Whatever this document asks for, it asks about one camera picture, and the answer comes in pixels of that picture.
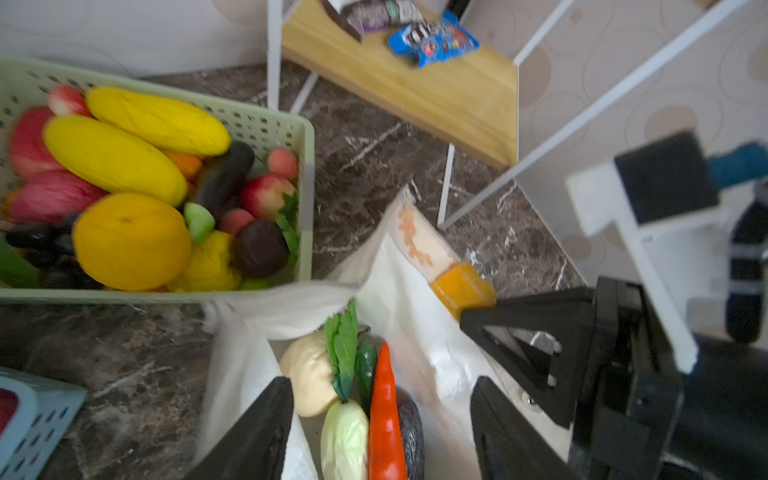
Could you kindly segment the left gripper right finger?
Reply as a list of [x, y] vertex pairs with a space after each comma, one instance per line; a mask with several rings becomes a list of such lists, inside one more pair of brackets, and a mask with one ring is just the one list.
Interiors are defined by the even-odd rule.
[[470, 415], [483, 480], [578, 477], [491, 378], [477, 379]]

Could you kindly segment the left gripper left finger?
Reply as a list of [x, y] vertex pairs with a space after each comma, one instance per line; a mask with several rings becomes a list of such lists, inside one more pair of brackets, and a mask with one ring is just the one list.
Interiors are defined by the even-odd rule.
[[274, 378], [188, 480], [279, 479], [294, 412], [291, 381]]

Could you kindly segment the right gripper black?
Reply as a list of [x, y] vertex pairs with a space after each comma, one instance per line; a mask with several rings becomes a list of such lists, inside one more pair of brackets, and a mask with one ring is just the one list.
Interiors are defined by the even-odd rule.
[[461, 330], [557, 425], [576, 479], [763, 479], [767, 354], [698, 336], [681, 373], [637, 284], [601, 279], [464, 311]]

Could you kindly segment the white radish with leaves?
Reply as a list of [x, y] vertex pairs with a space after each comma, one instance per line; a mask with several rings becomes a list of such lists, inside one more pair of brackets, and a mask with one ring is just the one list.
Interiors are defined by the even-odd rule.
[[363, 407], [352, 398], [358, 332], [353, 299], [343, 311], [328, 317], [323, 327], [331, 386], [338, 397], [327, 411], [321, 431], [321, 469], [326, 479], [368, 477], [369, 421]]

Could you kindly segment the red chili pepper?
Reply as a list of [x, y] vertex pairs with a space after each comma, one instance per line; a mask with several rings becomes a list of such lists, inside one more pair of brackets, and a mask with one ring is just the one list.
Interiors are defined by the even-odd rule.
[[406, 458], [397, 408], [391, 353], [383, 343], [374, 376], [369, 423], [369, 479], [406, 479]]

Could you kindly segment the green cucumber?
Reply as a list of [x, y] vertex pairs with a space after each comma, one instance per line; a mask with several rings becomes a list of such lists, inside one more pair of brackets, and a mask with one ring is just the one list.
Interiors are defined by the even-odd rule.
[[370, 415], [377, 361], [378, 350], [368, 338], [363, 338], [355, 357], [355, 379], [360, 405], [367, 415]]

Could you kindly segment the white grocery bag yellow handles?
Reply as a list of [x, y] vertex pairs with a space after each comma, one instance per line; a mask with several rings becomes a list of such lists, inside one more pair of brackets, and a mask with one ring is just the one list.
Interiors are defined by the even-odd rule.
[[[349, 300], [359, 322], [385, 341], [400, 390], [417, 403], [430, 479], [480, 475], [470, 417], [477, 379], [491, 378], [566, 463], [571, 434], [540, 409], [531, 391], [467, 337], [432, 290], [458, 256], [402, 190], [374, 234], [325, 281], [294, 283], [220, 296], [206, 306], [215, 333], [194, 467], [210, 453], [267, 385], [281, 376], [275, 346], [320, 330]], [[320, 477], [316, 424], [294, 409], [283, 479]]]

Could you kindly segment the blue plastic vegetable basket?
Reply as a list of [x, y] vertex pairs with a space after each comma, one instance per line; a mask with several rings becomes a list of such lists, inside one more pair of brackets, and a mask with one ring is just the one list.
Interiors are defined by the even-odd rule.
[[34, 480], [85, 402], [81, 386], [3, 367], [16, 409], [1, 430], [1, 477]]

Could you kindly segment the black grapes bunch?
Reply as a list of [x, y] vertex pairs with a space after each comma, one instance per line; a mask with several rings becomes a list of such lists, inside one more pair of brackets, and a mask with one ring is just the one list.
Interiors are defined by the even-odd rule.
[[40, 271], [38, 285], [45, 289], [102, 290], [76, 259], [72, 232], [78, 213], [67, 214], [50, 225], [42, 222], [15, 224], [4, 231], [7, 243]]

